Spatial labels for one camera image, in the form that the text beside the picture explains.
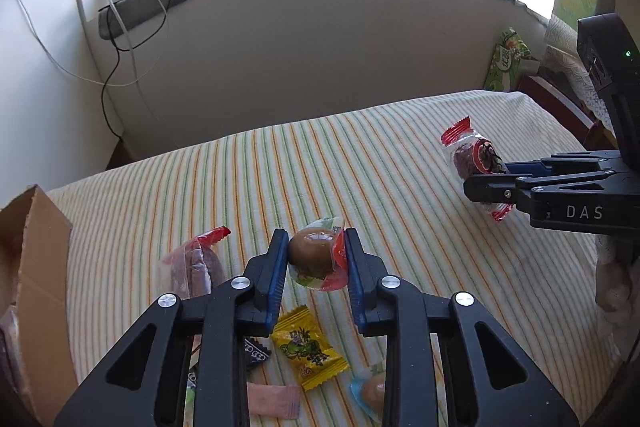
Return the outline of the gloved hand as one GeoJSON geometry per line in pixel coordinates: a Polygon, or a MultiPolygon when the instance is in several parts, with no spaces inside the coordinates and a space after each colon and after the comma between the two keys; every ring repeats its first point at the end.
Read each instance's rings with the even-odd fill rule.
{"type": "Polygon", "coordinates": [[[597,261],[596,303],[599,333],[628,358],[639,334],[639,294],[630,271],[610,255],[597,261]]]}

